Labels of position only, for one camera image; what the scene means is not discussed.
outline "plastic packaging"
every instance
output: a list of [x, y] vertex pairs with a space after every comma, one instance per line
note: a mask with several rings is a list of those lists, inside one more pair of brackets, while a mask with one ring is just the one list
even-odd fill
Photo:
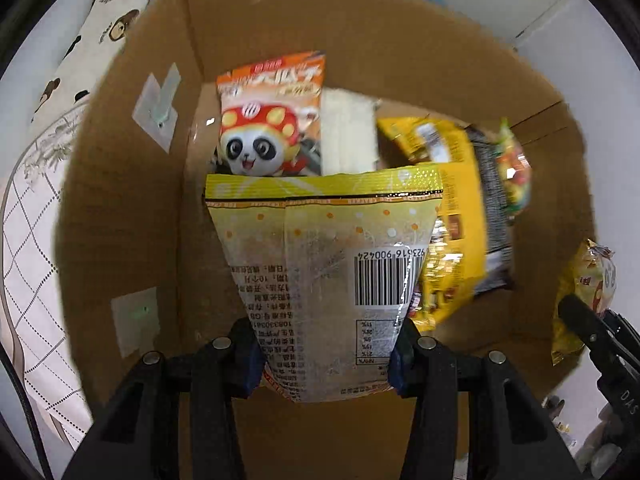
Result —
[[495, 147], [500, 179], [507, 193], [508, 212], [517, 215], [529, 204], [531, 193], [531, 167], [509, 128], [507, 119], [500, 123], [500, 134]]
[[324, 54], [303, 52], [218, 77], [218, 162], [247, 176], [319, 175]]
[[281, 393], [311, 402], [388, 389], [441, 190], [433, 164], [207, 176], [209, 213]]
[[558, 303], [567, 294], [575, 294], [596, 314], [609, 308], [616, 291], [616, 267], [613, 252], [592, 240], [580, 244], [578, 252], [560, 276], [554, 309], [551, 358], [558, 364], [565, 356], [579, 352], [584, 346], [558, 316]]
[[478, 167], [466, 132], [452, 121], [397, 118], [378, 120], [378, 126], [410, 160], [439, 161], [443, 200], [422, 268], [420, 307], [411, 312], [424, 332], [468, 303], [486, 275]]
[[476, 285], [480, 294], [494, 288], [511, 285], [513, 250], [511, 248], [510, 215], [507, 197], [498, 174], [494, 145], [485, 134], [474, 126], [465, 128], [466, 136], [474, 150], [486, 223], [485, 277]]

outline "bolt head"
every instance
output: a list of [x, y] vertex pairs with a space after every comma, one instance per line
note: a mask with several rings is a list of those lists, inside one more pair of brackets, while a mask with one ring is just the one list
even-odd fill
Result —
[[491, 350], [489, 352], [489, 360], [492, 363], [496, 363], [497, 365], [501, 365], [503, 362], [507, 360], [507, 356], [500, 352], [499, 350]]
[[155, 365], [160, 362], [160, 354], [158, 352], [147, 352], [142, 356], [142, 362], [145, 365]]
[[226, 350], [231, 346], [231, 339], [228, 337], [217, 337], [213, 340], [212, 345], [216, 350]]
[[418, 338], [418, 346], [424, 350], [433, 350], [436, 345], [436, 340], [433, 337], [422, 336]]

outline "nutrition facts table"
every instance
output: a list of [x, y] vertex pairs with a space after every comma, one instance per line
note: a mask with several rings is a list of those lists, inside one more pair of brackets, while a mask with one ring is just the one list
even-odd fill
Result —
[[395, 319], [356, 320], [356, 364], [386, 365], [396, 338], [391, 338]]

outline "yellow package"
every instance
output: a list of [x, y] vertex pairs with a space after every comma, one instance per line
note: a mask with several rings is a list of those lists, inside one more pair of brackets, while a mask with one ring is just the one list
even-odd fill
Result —
[[468, 303], [486, 273], [476, 158], [465, 131], [452, 121], [408, 117], [378, 120], [378, 126], [410, 160], [439, 162], [444, 195], [422, 267], [420, 307], [410, 314], [424, 332]]
[[205, 197], [268, 380], [303, 402], [388, 389], [442, 199], [438, 168], [210, 174]]
[[580, 244], [578, 252], [560, 276], [554, 309], [554, 339], [551, 359], [557, 365], [566, 355], [579, 352], [584, 346], [558, 316], [558, 303], [567, 294], [575, 294], [596, 314], [609, 308], [616, 291], [616, 267], [613, 252], [592, 240]]

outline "cardboard box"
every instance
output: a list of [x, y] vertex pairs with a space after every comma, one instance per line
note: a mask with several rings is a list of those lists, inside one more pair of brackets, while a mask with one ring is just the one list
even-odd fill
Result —
[[[159, 331], [146, 332], [150, 323], [138, 333], [169, 356], [225, 334], [244, 314], [202, 203], [209, 155], [196, 142], [188, 149], [206, 134], [192, 130], [194, 113], [220, 73], [314, 49], [326, 52], [327, 86], [516, 125], [533, 168], [531, 204], [514, 229], [516, 289], [483, 295], [436, 336], [455, 349], [505, 350], [539, 395], [567, 371], [550, 364], [551, 312], [558, 273], [593, 235], [593, 219], [582, 136], [542, 76], [478, 25], [424, 0], [154, 0], [85, 115], [56, 234], [68, 337], [92, 410], [140, 357], [121, 355], [114, 298], [156, 288]], [[148, 76], [162, 81], [173, 63], [182, 80], [167, 153], [132, 112]], [[254, 479], [397, 477], [413, 410], [393, 392], [300, 405], [265, 389], [235, 406]]]

